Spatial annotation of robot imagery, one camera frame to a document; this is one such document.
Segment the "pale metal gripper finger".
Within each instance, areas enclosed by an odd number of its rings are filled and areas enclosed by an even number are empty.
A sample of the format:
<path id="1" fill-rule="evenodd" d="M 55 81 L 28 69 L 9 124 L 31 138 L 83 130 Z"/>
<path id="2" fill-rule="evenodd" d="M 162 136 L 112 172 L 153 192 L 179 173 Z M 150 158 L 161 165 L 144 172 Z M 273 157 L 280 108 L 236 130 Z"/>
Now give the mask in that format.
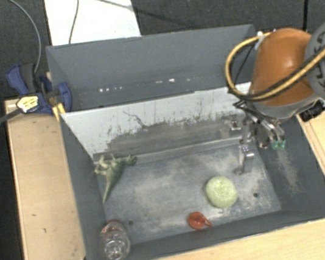
<path id="1" fill-rule="evenodd" d="M 236 115 L 231 115 L 231 116 L 225 117 L 224 123 L 225 123 L 226 129 L 229 131 L 229 133 L 239 132 L 241 130 L 240 124 L 239 124 L 239 121 L 238 121 Z"/>
<path id="2" fill-rule="evenodd" d="M 256 158 L 255 151 L 248 145 L 238 147 L 237 166 L 234 168 L 236 175 L 247 174 L 252 171 L 254 160 Z"/>

